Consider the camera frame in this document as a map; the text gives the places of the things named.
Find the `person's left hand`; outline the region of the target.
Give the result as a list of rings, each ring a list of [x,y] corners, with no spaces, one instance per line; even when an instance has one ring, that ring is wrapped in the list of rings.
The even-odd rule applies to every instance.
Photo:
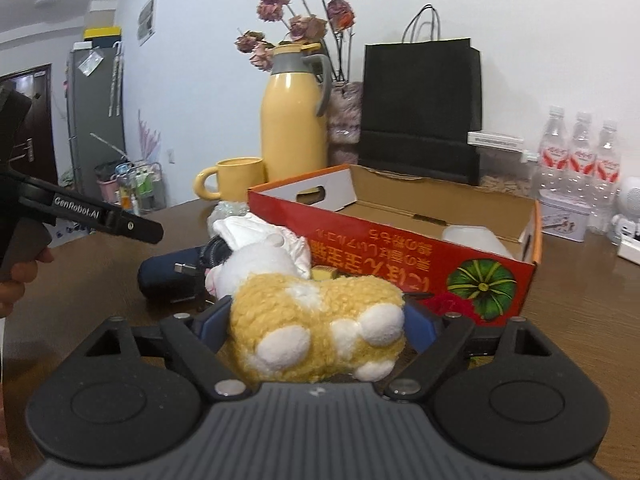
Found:
[[[10,278],[0,283],[0,318],[6,318],[13,310],[18,300],[25,295],[26,286],[35,281],[38,275],[39,263],[50,263],[53,255],[50,248],[44,248],[32,261],[14,264]]]

